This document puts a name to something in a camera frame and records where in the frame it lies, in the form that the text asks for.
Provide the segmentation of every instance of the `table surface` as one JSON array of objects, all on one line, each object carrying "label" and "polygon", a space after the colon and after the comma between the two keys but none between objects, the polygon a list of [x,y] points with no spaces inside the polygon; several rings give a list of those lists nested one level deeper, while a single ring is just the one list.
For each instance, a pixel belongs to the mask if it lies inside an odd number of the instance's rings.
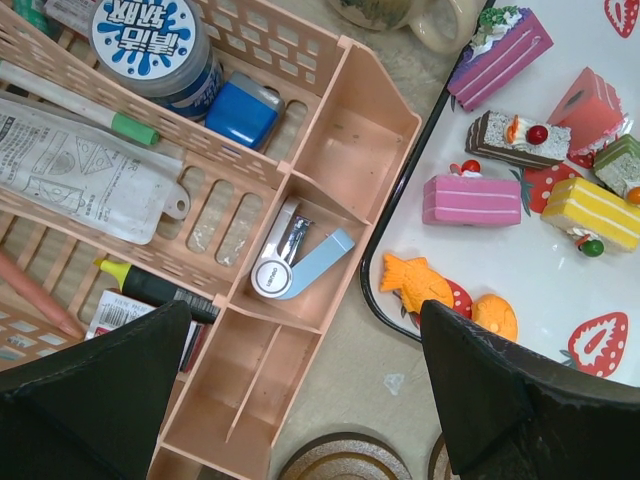
[{"label": "table surface", "polygon": [[[407,28],[372,32],[356,27],[324,1],[271,1],[372,48],[411,108],[425,120],[429,116],[455,56],[431,53]],[[445,3],[433,7],[434,18],[444,24],[448,21]],[[275,446],[270,478],[308,441],[327,433],[358,431],[388,443],[413,478],[426,479],[440,425],[421,349],[373,315],[356,275]],[[212,477],[203,472],[201,480]]]}]

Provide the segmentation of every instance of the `round mat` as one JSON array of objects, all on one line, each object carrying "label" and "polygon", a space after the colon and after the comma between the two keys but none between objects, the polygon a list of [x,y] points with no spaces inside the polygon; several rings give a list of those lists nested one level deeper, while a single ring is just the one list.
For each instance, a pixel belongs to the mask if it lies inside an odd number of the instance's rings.
[{"label": "round mat", "polygon": [[449,454],[444,444],[442,434],[438,437],[436,444],[431,450],[431,458],[429,459],[429,480],[460,480],[458,475],[454,475],[451,471],[449,463]]},{"label": "round mat", "polygon": [[398,455],[367,435],[334,433],[296,452],[279,480],[411,480]]}]

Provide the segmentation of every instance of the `container lid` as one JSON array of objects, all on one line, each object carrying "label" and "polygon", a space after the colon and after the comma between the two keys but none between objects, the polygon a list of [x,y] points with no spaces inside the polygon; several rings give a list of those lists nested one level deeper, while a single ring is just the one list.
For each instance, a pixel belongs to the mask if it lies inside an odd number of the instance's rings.
[{"label": "container lid", "polygon": [[334,433],[312,440],[296,452],[279,480],[375,478],[411,480],[398,455],[377,439],[359,433]]},{"label": "container lid", "polygon": [[102,0],[91,23],[100,62],[127,80],[157,80],[180,69],[196,43],[185,0]]}]

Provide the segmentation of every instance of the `white tray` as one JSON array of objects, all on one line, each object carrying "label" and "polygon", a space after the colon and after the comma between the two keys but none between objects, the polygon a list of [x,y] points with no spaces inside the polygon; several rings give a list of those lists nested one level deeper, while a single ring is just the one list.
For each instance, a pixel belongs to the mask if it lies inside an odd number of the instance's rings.
[{"label": "white tray", "polygon": [[[595,340],[588,347],[593,348],[590,354],[579,352],[577,367],[640,386],[640,350],[626,348],[627,344],[640,344],[640,252],[607,252],[599,258],[587,258],[567,235],[542,222],[534,212],[529,217],[523,211],[521,225],[498,229],[427,226],[421,221],[423,185],[432,176],[447,173],[449,164],[473,158],[464,151],[467,130],[488,109],[546,121],[589,66],[616,88],[630,118],[637,118],[640,26],[624,38],[606,15],[607,5],[615,11],[616,4],[624,3],[531,0],[520,5],[533,9],[555,45],[475,112],[465,113],[457,105],[454,108],[454,102],[443,93],[423,134],[423,139],[428,138],[426,145],[408,165],[363,262],[365,296],[387,324],[419,338],[410,315],[402,315],[400,300],[378,290],[382,255],[392,252],[403,259],[424,256],[433,269],[461,285],[472,298],[486,293],[504,297],[518,317],[518,343],[561,363],[569,359],[569,339],[574,332],[591,319],[618,312],[615,322],[605,322],[613,328],[599,341],[596,334],[605,327],[588,327],[601,322],[585,325],[588,333],[576,348],[587,348],[589,342],[580,347],[583,341]],[[637,13],[640,0],[626,3],[635,5]],[[509,3],[496,1],[496,6],[505,5]],[[631,133],[639,137],[640,122],[634,122]],[[488,177],[513,179],[510,170],[518,171],[499,161],[478,160]],[[578,165],[568,160],[565,164],[595,180]],[[595,365],[589,366],[594,358]]]}]

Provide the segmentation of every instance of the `round container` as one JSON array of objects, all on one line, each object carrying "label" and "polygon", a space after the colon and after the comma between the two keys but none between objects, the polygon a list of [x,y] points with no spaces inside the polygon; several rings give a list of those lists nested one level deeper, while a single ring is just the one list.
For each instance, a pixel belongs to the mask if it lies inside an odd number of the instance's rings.
[{"label": "round container", "polygon": [[222,86],[222,69],[188,0],[102,0],[90,42],[122,86],[192,120],[203,118]]}]

